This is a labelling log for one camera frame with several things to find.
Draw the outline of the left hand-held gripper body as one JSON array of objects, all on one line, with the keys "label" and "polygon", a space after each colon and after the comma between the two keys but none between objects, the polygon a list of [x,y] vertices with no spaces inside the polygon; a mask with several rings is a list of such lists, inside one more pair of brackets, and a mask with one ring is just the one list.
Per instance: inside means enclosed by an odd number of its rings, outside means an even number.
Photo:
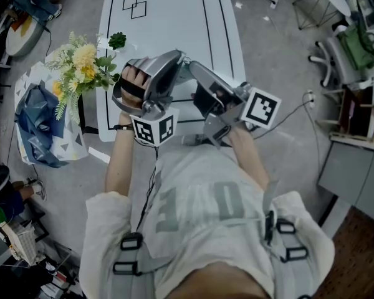
[{"label": "left hand-held gripper body", "polygon": [[144,75],[141,85],[119,77],[112,91],[112,101],[130,116],[135,138],[160,146],[175,134],[179,110],[171,108],[171,96],[183,65],[183,53],[172,50],[158,57],[132,59],[133,67]]}]

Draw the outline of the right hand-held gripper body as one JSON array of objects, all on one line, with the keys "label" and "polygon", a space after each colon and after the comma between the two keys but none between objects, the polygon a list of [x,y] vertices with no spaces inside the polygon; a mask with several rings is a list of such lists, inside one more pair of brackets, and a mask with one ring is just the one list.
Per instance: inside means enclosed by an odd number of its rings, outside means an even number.
[{"label": "right hand-held gripper body", "polygon": [[193,103],[204,118],[203,134],[217,148],[232,127],[245,122],[269,129],[281,99],[248,82],[232,87],[197,61],[188,65],[197,81]]}]

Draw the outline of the person's left hand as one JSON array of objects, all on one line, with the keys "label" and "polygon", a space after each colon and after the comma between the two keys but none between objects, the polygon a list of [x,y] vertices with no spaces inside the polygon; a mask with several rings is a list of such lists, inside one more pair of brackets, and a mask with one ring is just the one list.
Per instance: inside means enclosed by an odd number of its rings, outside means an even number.
[{"label": "person's left hand", "polygon": [[[137,69],[134,66],[127,66],[122,70],[121,77],[125,79],[126,81],[130,82],[131,84],[134,84],[135,88],[141,88],[146,90],[148,82],[150,81],[150,78],[147,76],[147,74],[140,69]],[[121,89],[122,91],[122,101],[123,103],[126,103],[128,106],[140,108],[143,100],[135,97],[131,93],[128,93],[126,90]]]}]

